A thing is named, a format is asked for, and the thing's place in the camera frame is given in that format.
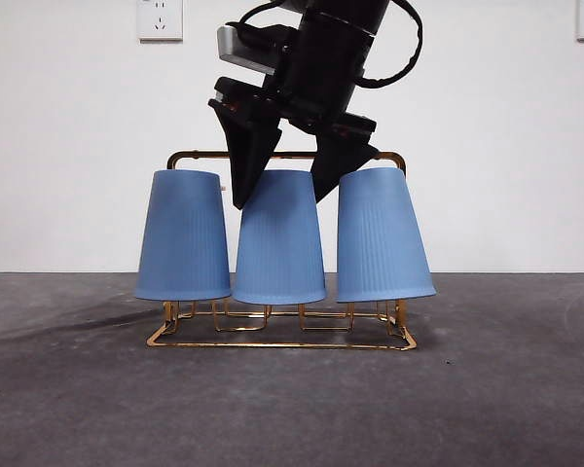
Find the concrete floor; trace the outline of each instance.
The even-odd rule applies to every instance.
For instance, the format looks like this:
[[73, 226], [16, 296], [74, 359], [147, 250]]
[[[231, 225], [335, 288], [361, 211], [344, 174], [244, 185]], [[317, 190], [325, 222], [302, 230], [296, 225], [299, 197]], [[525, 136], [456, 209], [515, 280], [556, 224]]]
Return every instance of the concrete floor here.
[[435, 278], [402, 353], [147, 348], [133, 274], [0, 274], [0, 467], [584, 466], [584, 274]]

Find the ribbed plastic cup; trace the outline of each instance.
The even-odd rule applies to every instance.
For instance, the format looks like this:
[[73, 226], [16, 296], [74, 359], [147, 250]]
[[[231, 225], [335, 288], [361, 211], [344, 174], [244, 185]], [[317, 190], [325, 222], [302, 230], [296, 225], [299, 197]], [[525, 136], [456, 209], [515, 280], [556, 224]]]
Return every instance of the ribbed plastic cup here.
[[156, 172], [134, 296], [172, 302], [230, 295], [218, 175], [195, 170]]
[[265, 170], [242, 211], [234, 298], [295, 305], [325, 297], [311, 174]]
[[402, 170], [370, 168], [342, 177], [338, 302], [435, 294]]

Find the white wall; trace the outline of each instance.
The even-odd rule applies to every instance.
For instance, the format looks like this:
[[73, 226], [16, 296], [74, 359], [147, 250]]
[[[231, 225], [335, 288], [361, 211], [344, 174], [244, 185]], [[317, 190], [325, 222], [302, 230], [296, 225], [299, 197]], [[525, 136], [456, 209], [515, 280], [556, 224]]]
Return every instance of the white wall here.
[[[183, 44], [139, 44], [134, 0], [0, 0], [0, 271], [137, 267], [152, 172], [223, 149], [207, 107], [216, 28], [258, 0], [190, 0]], [[417, 0], [410, 78], [358, 90], [373, 143], [400, 152], [435, 271], [584, 271], [584, 44], [572, 0]], [[279, 10], [260, 17], [295, 24]], [[390, 74], [415, 28], [392, 8], [367, 64]], [[284, 126], [283, 150], [313, 149]], [[220, 163], [192, 166], [225, 172]], [[229, 205], [230, 192], [225, 193]], [[335, 268], [335, 197], [321, 203]], [[231, 258], [237, 213], [228, 210]]]

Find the gold metal rack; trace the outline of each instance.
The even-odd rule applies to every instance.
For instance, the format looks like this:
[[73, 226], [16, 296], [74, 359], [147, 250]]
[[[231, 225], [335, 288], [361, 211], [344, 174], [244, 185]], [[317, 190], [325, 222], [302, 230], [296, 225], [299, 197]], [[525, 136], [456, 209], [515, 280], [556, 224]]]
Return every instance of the gold metal rack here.
[[[281, 152], [274, 153], [272, 159], [310, 160], [314, 153], [309, 152]], [[173, 154], [166, 168], [175, 169], [182, 159], [228, 159], [229, 153], [220, 151], [182, 151]], [[389, 160], [406, 174], [404, 159], [396, 153], [379, 153], [377, 160]], [[405, 300], [392, 300], [376, 302], [376, 312], [355, 312], [355, 304], [346, 304], [345, 312], [307, 311], [306, 305], [297, 305], [296, 311], [276, 310], [274, 305], [263, 305], [261, 312], [256, 311], [230, 311], [229, 300], [223, 299], [222, 309], [219, 309], [220, 301], [210, 301], [208, 311], [199, 311], [199, 303], [190, 303], [190, 312], [182, 313], [179, 302], [164, 302], [164, 324], [147, 340], [151, 347], [272, 347], [272, 348], [334, 348], [334, 349], [363, 349], [363, 350], [412, 350], [418, 346], [407, 328], [407, 302]], [[180, 321], [193, 319], [197, 316], [211, 316], [214, 329], [219, 333], [229, 332], [258, 332], [267, 328], [269, 320], [275, 316], [297, 317], [299, 327], [304, 332], [346, 332], [354, 329], [356, 318], [376, 320], [385, 326], [386, 333], [391, 338], [403, 340], [404, 345], [392, 344], [362, 344], [362, 343], [305, 343], [305, 342], [204, 342], [204, 341], [169, 341], [164, 336], [175, 335], [179, 329]], [[248, 318], [259, 319], [260, 325], [253, 327], [221, 327], [220, 319]], [[339, 327], [315, 327], [306, 323], [314, 318], [331, 318], [343, 320], [345, 326]]]

